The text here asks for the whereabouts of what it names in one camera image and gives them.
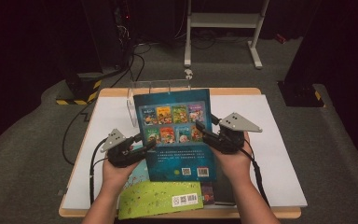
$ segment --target forearm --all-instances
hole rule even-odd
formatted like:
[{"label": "forearm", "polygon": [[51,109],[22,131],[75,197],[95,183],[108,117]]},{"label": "forearm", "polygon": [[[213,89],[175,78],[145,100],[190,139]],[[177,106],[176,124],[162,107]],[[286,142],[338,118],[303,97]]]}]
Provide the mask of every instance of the forearm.
[{"label": "forearm", "polygon": [[241,223],[279,223],[250,180],[233,184]]},{"label": "forearm", "polygon": [[112,190],[102,186],[100,194],[95,199],[82,223],[114,223],[119,194],[120,190]]}]

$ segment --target clear acrylic stand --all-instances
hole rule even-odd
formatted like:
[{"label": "clear acrylic stand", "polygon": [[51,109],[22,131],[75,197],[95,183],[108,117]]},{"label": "clear acrylic stand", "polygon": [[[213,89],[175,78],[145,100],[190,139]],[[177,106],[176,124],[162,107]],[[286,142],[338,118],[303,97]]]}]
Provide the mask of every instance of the clear acrylic stand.
[{"label": "clear acrylic stand", "polygon": [[137,81],[131,82],[127,93],[127,108],[133,127],[138,127],[133,96],[139,94],[167,92],[167,91],[190,91],[191,85],[188,79]]}]

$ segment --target barcode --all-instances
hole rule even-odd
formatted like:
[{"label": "barcode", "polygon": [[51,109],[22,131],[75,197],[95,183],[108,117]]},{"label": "barcode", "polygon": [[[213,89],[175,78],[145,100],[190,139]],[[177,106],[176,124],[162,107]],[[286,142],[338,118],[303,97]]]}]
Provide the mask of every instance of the barcode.
[{"label": "barcode", "polygon": [[182,168],[182,175],[191,175],[190,168]]},{"label": "barcode", "polygon": [[199,176],[209,176],[209,169],[207,167],[197,168],[197,173]]},{"label": "barcode", "polygon": [[172,207],[184,206],[199,203],[197,193],[184,194],[172,197]]}]

